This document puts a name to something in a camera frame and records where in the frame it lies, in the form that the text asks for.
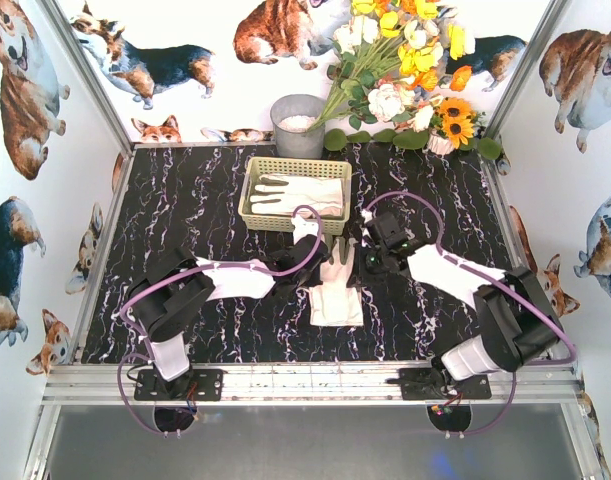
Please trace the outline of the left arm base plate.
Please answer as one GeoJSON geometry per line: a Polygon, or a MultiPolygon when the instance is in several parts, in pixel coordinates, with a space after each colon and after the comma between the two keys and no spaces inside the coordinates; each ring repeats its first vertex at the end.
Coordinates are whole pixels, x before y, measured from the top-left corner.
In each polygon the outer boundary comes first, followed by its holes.
{"type": "Polygon", "coordinates": [[[173,380],[164,380],[156,369],[141,371],[136,378],[137,401],[219,401],[223,389],[221,369],[192,369],[173,380]]]}

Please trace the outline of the white glove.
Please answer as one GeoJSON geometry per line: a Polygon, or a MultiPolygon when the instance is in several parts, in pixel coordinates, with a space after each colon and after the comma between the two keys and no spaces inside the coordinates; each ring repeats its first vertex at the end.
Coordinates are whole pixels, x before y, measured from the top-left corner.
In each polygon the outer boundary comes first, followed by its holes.
{"type": "Polygon", "coordinates": [[[307,289],[312,326],[364,325],[360,290],[348,286],[353,273],[356,244],[355,239],[337,237],[331,257],[320,265],[320,284],[307,289]]]}
{"type": "Polygon", "coordinates": [[[298,206],[306,205],[321,217],[341,217],[343,182],[340,178],[263,174],[249,202],[256,215],[291,215],[298,206]]]}

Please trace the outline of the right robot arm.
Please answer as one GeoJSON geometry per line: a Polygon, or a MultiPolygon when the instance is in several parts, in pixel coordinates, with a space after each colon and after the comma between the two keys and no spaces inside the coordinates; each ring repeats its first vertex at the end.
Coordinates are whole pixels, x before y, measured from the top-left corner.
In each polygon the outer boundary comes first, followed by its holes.
{"type": "Polygon", "coordinates": [[[556,312],[536,275],[465,260],[423,238],[410,238],[389,212],[363,211],[372,248],[364,255],[371,276],[397,274],[429,285],[473,309],[478,334],[438,355],[454,381],[497,371],[515,372],[561,341],[556,312]]]}

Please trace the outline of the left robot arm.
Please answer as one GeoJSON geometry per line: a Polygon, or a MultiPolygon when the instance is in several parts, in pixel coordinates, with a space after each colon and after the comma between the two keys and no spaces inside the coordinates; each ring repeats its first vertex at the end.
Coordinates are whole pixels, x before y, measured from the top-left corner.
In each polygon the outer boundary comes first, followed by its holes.
{"type": "Polygon", "coordinates": [[[132,283],[121,312],[135,317],[159,376],[175,381],[190,371],[183,335],[204,304],[288,295],[309,281],[318,282],[319,266],[329,256],[315,234],[267,257],[239,262],[207,260],[177,247],[132,283]]]}

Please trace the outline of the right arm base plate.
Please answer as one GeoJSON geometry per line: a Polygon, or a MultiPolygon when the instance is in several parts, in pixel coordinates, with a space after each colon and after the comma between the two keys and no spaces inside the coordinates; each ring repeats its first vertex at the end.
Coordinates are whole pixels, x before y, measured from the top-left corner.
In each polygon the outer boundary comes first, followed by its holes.
{"type": "Polygon", "coordinates": [[[434,368],[402,368],[396,384],[404,400],[487,400],[492,397],[488,377],[477,375],[454,380],[446,371],[434,368]]]}

